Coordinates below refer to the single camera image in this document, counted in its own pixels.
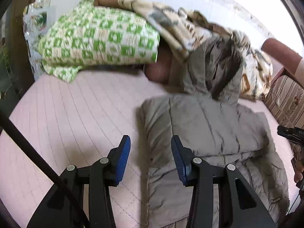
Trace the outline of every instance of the mattress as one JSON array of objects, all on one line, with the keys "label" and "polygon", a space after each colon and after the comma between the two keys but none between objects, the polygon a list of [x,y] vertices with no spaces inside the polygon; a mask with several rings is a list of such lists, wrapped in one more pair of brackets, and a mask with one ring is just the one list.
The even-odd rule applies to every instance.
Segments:
[{"label": "mattress", "polygon": [[[131,138],[131,152],[123,181],[110,187],[116,226],[147,226],[147,169],[149,156],[138,108],[146,98],[175,91],[150,82],[142,71],[81,71],[67,84],[42,75],[26,92],[10,119],[46,162],[60,174],[68,165],[83,167],[106,157],[124,134]],[[276,135],[276,121],[261,101],[240,101],[266,113],[277,152],[283,160],[289,196],[295,198],[289,143]],[[16,144],[0,136],[0,198],[23,228],[52,182]],[[84,210],[88,212],[88,186]]]}]

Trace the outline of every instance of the black rod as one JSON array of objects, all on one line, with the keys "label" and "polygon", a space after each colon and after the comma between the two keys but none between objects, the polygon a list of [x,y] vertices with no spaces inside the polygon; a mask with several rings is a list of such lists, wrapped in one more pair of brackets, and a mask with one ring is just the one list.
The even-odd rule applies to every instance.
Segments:
[{"label": "black rod", "polygon": [[48,176],[48,178],[62,190],[65,196],[69,199],[74,206],[76,212],[81,217],[86,228],[90,228],[90,222],[85,212],[81,208],[79,202],[66,186],[66,184],[60,179],[57,173],[48,165],[48,163],[36,152],[32,145],[26,140],[26,138],[20,133],[15,125],[6,117],[6,115],[0,110],[0,126],[11,137],[11,139],[17,144],[17,146],[29,157],[31,161]]}]

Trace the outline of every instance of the green checkered pillow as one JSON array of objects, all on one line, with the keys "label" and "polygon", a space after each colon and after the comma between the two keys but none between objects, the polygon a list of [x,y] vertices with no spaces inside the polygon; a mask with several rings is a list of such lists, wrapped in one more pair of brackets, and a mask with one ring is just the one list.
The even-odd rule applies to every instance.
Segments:
[{"label": "green checkered pillow", "polygon": [[70,81],[83,66],[154,63],[159,33],[130,11],[94,7],[82,0],[39,42],[44,69]]}]

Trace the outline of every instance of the blue gripper pad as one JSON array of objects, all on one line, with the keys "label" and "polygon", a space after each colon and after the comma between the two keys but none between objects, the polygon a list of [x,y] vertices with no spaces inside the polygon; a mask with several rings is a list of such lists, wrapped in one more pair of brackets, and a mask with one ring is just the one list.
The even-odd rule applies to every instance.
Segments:
[{"label": "blue gripper pad", "polygon": [[124,135],[116,151],[116,153],[120,154],[116,164],[116,171],[115,171],[115,182],[117,185],[123,179],[130,150],[131,150],[131,139],[128,135]]},{"label": "blue gripper pad", "polygon": [[186,165],[184,164],[183,159],[180,154],[180,150],[181,150],[180,145],[181,145],[181,147],[183,147],[183,145],[181,144],[179,137],[177,136],[177,138],[176,138],[175,136],[176,135],[172,136],[172,139],[171,139],[171,150],[172,150],[178,177],[179,177],[180,181],[183,183],[183,185],[185,185],[187,182]]}]

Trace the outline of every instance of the human hand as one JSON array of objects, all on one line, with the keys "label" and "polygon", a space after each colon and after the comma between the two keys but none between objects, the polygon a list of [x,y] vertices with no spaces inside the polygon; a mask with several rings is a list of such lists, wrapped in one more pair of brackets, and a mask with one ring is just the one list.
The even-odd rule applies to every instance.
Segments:
[{"label": "human hand", "polygon": [[304,171],[303,163],[300,160],[297,160],[295,163],[294,170],[294,182],[297,183],[303,179],[302,172]]}]

